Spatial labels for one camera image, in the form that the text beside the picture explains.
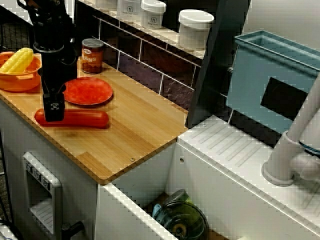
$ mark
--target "orange bowl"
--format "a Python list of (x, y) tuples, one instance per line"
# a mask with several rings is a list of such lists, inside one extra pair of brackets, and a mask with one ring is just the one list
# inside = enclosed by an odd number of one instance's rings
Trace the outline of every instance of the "orange bowl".
[[(0, 68), (13, 54), (13, 51), (0, 53)], [(0, 73), (0, 89), (12, 93), (23, 93), (35, 88), (41, 82), (38, 74), (41, 65), (41, 55), (35, 53), (32, 62), (24, 72), (20, 74)]]

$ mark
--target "wooden countertop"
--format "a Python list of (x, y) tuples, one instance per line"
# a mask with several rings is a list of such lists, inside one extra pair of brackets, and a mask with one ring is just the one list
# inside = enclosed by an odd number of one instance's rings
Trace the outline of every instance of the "wooden countertop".
[[(25, 93), (0, 90), (0, 99), (99, 184), (143, 163), (188, 130), (186, 110), (107, 64), (100, 74), (78, 70), (78, 77), (84, 76), (102, 79), (113, 89), (112, 100), (92, 108), (108, 114), (106, 129), (40, 126), (34, 115), (43, 108), (41, 86)], [(68, 102), (65, 107), (79, 108)]]

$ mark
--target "tile backsplash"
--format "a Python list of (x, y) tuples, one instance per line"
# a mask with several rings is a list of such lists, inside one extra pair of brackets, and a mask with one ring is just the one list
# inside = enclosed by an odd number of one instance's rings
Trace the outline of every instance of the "tile backsplash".
[[(93, 37), (105, 43), (104, 62), (180, 107), (189, 109), (202, 59), (78, 0), (76, 25), (79, 40)], [(81, 41), (77, 48), (81, 51)], [(219, 97), (213, 114), (274, 147), (281, 137), (279, 133), (226, 106), (231, 75), (230, 70), (221, 89), (215, 89)]]

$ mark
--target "white jar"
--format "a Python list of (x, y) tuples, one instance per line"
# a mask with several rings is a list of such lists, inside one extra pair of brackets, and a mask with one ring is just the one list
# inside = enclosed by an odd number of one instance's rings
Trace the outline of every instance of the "white jar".
[(179, 41), (178, 44), (190, 50), (206, 48), (214, 16), (201, 10), (187, 9), (179, 13)]
[(129, 22), (140, 20), (140, 0), (118, 0), (117, 16)]
[(146, 29), (160, 29), (167, 5), (158, 0), (142, 0), (141, 26)]
[(95, 0), (95, 5), (101, 9), (117, 10), (117, 0)]

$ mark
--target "canned food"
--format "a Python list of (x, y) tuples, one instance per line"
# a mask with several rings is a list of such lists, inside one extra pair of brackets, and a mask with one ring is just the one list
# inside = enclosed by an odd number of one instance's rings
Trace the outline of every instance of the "canned food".
[(88, 38), (82, 41), (81, 70), (87, 74), (102, 72), (104, 43), (98, 39)]

